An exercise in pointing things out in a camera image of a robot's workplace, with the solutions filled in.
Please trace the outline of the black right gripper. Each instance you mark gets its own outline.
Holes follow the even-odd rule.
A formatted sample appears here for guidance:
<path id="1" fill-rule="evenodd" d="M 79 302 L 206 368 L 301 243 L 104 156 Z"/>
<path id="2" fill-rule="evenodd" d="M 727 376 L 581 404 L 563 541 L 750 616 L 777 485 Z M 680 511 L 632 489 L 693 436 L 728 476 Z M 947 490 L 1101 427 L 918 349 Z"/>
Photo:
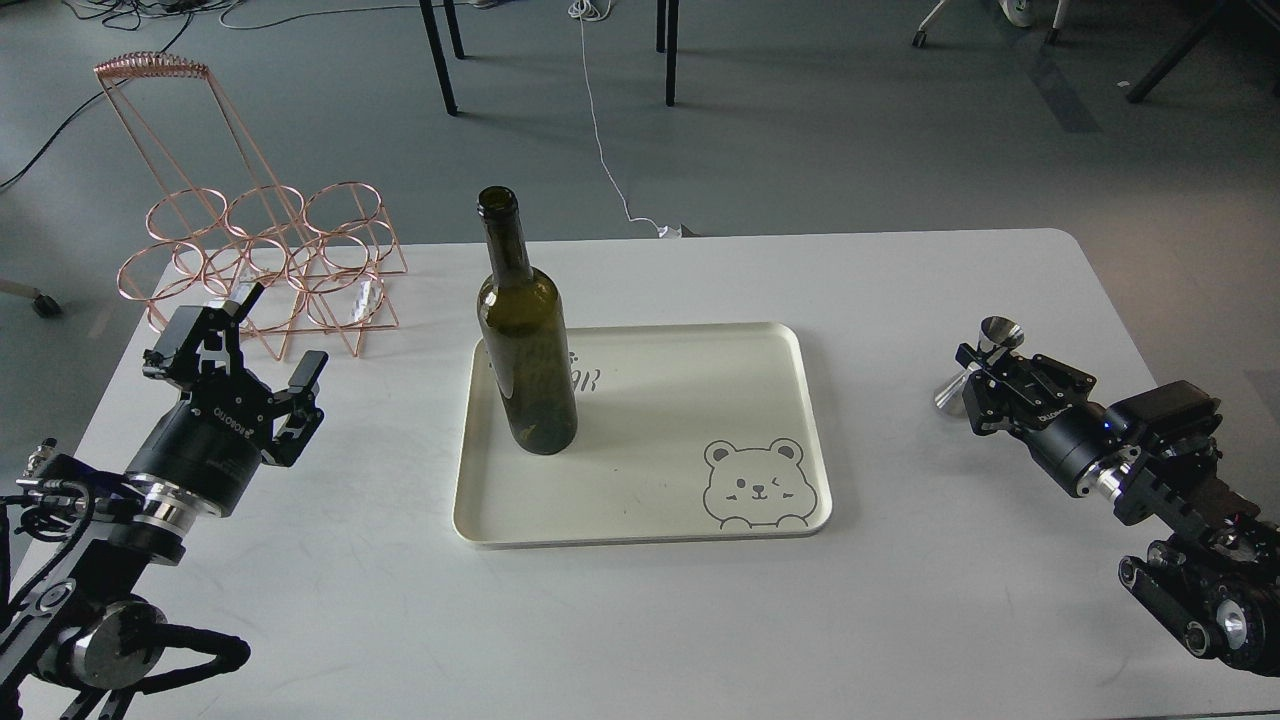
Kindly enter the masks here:
<path id="1" fill-rule="evenodd" d="M 1132 459 L 1103 406 L 1089 401 L 1096 378 L 1019 343 L 960 343 L 963 404 L 975 436 L 1006 432 L 1069 496 L 1120 498 Z"/>

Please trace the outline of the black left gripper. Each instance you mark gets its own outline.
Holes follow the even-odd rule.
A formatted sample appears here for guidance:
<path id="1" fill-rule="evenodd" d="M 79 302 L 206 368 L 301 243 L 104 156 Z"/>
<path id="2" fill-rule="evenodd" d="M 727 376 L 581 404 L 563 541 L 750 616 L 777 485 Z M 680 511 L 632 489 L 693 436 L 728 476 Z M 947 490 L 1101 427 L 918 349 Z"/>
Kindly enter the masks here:
<path id="1" fill-rule="evenodd" d="M 143 351 L 143 375 L 179 389 L 125 468 L 198 496 L 230 515 L 259 466 L 291 468 L 324 419 L 316 386 L 329 354 L 306 351 L 287 387 L 270 391 L 244 368 L 241 323 L 265 291 L 242 283 L 207 305 L 178 307 Z"/>

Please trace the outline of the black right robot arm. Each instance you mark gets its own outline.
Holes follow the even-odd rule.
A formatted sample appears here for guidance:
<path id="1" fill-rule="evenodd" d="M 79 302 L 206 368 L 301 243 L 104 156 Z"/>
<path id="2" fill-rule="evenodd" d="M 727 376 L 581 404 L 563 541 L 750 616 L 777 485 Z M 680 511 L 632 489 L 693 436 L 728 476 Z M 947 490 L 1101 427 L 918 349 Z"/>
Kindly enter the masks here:
<path id="1" fill-rule="evenodd" d="M 1170 529 L 1117 577 L 1190 655 L 1277 675 L 1277 528 L 1219 478 L 1217 398 L 1178 380 L 1105 407 L 1093 375 L 1041 354 L 961 345 L 956 359 L 975 434 L 1009 433 L 1069 496 L 1105 498 L 1124 525 Z"/>

